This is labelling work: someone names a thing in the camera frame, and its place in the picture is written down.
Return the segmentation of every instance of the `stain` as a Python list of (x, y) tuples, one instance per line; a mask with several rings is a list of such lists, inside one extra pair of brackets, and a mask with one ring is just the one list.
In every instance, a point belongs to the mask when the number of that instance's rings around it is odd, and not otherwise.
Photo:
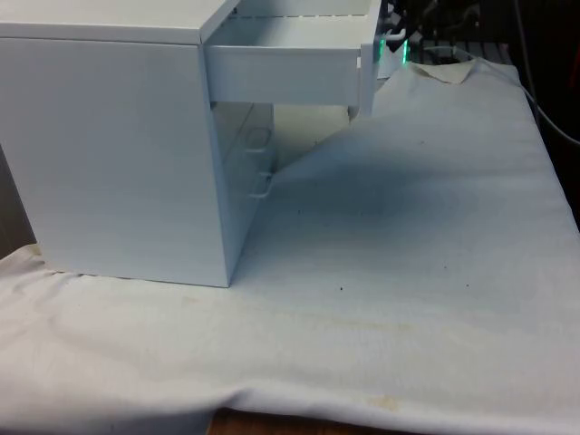
[(183, 296), (181, 298), (182, 305), (192, 305), (192, 304), (197, 304), (198, 302), (199, 302), (198, 299), (196, 299), (195, 297), (191, 297), (191, 296)]
[(372, 406), (384, 408), (385, 410), (389, 410), (391, 412), (396, 412), (399, 410), (399, 402), (391, 396), (371, 397), (368, 402)]

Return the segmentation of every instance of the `drawer front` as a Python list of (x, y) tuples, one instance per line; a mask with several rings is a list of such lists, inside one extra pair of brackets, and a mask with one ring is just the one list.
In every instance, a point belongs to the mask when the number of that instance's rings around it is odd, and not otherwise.
[(252, 109), (251, 103), (219, 102), (212, 109), (221, 159), (226, 160)]
[(356, 50), (211, 46), (215, 102), (358, 105)]
[(224, 162), (233, 249), (241, 250), (275, 162), (271, 105), (255, 104)]

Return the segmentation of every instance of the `cable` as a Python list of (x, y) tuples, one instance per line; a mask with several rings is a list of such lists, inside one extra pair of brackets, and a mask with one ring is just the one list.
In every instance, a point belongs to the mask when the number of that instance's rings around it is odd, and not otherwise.
[(512, 82), (513, 84), (515, 84), (516, 86), (520, 87), (522, 89), (522, 91), (524, 91), (526, 93), (526, 96), (529, 98), (530, 101), (532, 101), (536, 106), (537, 106), (537, 111), (538, 113), (544, 117), (544, 119), (547, 121), (547, 123), (550, 125), (550, 127), (552, 127), (558, 134), (560, 134), (560, 136), (562, 136), (563, 138), (565, 138), (566, 140), (572, 142), (573, 144), (575, 144), (576, 146), (580, 147), (580, 140), (573, 138), (572, 136), (569, 136), (565, 131), (563, 131), (562, 129), (560, 129), (548, 116), (547, 114), (542, 110), (542, 108), (539, 106), (539, 104), (537, 104), (537, 100), (534, 98), (534, 96), (526, 89), (526, 87), (521, 84), (520, 82), (518, 82), (516, 79), (514, 79), (513, 77), (510, 77), (508, 74), (506, 74), (505, 72), (501, 71), (496, 65), (494, 65), (492, 62), (488, 61), (487, 59), (483, 59), (482, 57), (477, 57), (474, 56), (473, 54), (466, 52), (465, 50), (462, 50), (458, 47), (455, 46), (451, 46), (451, 45), (435, 45), (433, 47), (423, 47), (423, 50), (429, 51), (429, 50), (433, 50), (433, 51), (437, 51), (437, 50), (451, 50), (453, 55), (455, 56), (456, 53), (462, 53), (466, 56), (468, 56), (469, 59), (474, 59), (476, 62), (482, 62), (484, 63), (489, 69), (493, 70), (494, 72), (498, 73), (499, 75), (501, 75), (502, 77), (504, 77), (505, 79), (507, 79), (509, 82)]
[(537, 102), (536, 86), (534, 85), (534, 78), (532, 77), (532, 69), (529, 66), (529, 58), (527, 56), (526, 32), (524, 31), (524, 22), (519, 8), (519, 0), (514, 0), (514, 10), (516, 11), (517, 29), (519, 31), (519, 41), (522, 44), (522, 54), (524, 56), (527, 81), (529, 82), (529, 89), (532, 92), (532, 101), (534, 102), (534, 117), (536, 118), (536, 124), (539, 127), (539, 104)]

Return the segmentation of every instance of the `cabinet side panel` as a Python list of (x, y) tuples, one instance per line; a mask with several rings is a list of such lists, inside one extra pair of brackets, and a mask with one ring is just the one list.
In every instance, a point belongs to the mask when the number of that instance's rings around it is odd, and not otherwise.
[(50, 266), (227, 285), (195, 46), (0, 40), (0, 142)]

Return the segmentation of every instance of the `black cable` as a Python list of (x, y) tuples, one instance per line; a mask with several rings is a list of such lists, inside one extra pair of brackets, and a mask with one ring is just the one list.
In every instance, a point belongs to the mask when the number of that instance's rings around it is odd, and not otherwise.
[(527, 82), (529, 84), (529, 90), (533, 97), (534, 103), (534, 118), (536, 118), (536, 124), (539, 128), (540, 124), (540, 110), (539, 103), (537, 102), (536, 86), (534, 85), (534, 78), (532, 77), (532, 69), (529, 65), (529, 58), (527, 53), (527, 42), (526, 42), (526, 32), (524, 31), (524, 22), (522, 20), (522, 13), (519, 9), (519, 0), (514, 1), (514, 11), (516, 12), (517, 29), (519, 31), (519, 41), (522, 45), (522, 54), (524, 56), (524, 66), (526, 67)]

